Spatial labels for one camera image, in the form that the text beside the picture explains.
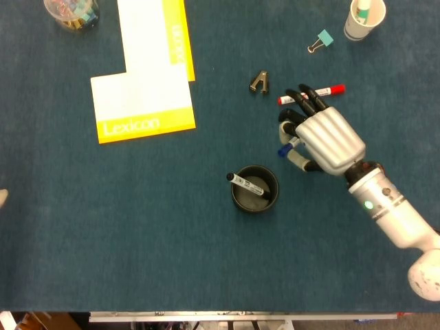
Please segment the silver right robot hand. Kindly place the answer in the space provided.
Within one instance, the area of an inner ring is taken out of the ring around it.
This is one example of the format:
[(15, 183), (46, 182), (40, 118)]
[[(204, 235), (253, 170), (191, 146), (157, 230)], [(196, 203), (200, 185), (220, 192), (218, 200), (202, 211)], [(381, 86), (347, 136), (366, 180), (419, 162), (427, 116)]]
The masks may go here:
[(278, 135), (283, 145), (278, 154), (304, 172), (344, 175), (362, 164), (366, 145), (335, 108), (310, 86), (286, 89), (301, 113), (292, 108), (278, 115)]

